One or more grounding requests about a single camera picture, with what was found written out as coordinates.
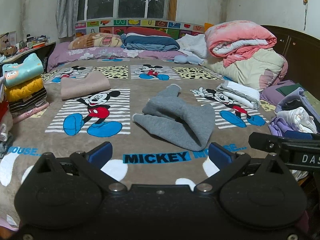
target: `purple clothes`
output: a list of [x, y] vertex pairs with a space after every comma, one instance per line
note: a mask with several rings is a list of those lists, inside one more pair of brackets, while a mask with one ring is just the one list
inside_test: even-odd
[[285, 80], [278, 83], [276, 86], [270, 86], [264, 89], [260, 93], [260, 99], [263, 99], [270, 104], [276, 106], [282, 99], [284, 99], [284, 95], [278, 92], [276, 89], [279, 87], [294, 85], [291, 80]]
[[311, 113], [311, 115], [320, 123], [320, 116], [318, 115], [318, 113], [315, 111], [315, 109], [312, 107], [312, 105], [309, 103], [308, 99], [305, 98], [304, 96], [304, 90], [303, 88], [297, 88], [295, 91], [293, 91], [292, 93], [290, 93], [289, 95], [287, 95], [286, 97], [284, 97], [278, 104], [276, 107], [275, 112], [279, 112], [282, 111], [282, 106], [285, 103], [288, 102], [292, 102], [294, 100], [299, 100], [306, 109], [309, 110], [309, 112]]
[[284, 136], [286, 131], [293, 131], [282, 117], [274, 117], [268, 125], [272, 135]]

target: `mickey mouse print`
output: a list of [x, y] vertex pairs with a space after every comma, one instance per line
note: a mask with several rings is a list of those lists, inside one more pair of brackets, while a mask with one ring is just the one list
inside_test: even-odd
[[131, 65], [131, 79], [162, 80], [181, 79], [170, 67], [158, 65]]
[[215, 121], [219, 129], [245, 128], [247, 125], [263, 126], [269, 122], [258, 110], [250, 109], [216, 90], [200, 87], [198, 90], [191, 90], [191, 92], [198, 102], [212, 105], [216, 112]]
[[99, 92], [65, 102], [45, 132], [95, 137], [130, 134], [130, 89]]
[[62, 68], [57, 72], [52, 73], [52, 75], [49, 78], [46, 76], [45, 80], [43, 76], [43, 80], [45, 84], [49, 84], [49, 83], [60, 83], [61, 78], [63, 77], [82, 79], [91, 70], [92, 70], [92, 67], [80, 67], [80, 66]]

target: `wooden cabinet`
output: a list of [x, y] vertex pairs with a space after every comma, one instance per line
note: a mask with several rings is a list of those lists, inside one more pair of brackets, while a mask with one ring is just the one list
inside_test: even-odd
[[277, 37], [274, 50], [288, 61], [285, 79], [300, 83], [320, 100], [320, 40], [287, 28], [264, 27]]

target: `purple bedsheet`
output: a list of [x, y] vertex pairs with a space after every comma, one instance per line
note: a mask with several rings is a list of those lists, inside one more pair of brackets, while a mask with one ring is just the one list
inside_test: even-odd
[[48, 60], [50, 72], [62, 63], [76, 60], [98, 59], [98, 58], [151, 58], [151, 59], [174, 59], [175, 56], [184, 55], [179, 51], [150, 51], [150, 50], [127, 50], [122, 48], [88, 48], [68, 50], [70, 42], [63, 42], [56, 45]]

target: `curtain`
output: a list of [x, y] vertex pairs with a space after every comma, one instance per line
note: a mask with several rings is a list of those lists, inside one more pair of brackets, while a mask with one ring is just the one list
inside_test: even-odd
[[56, 22], [58, 38], [72, 37], [75, 35], [75, 23], [78, 15], [79, 0], [58, 0]]

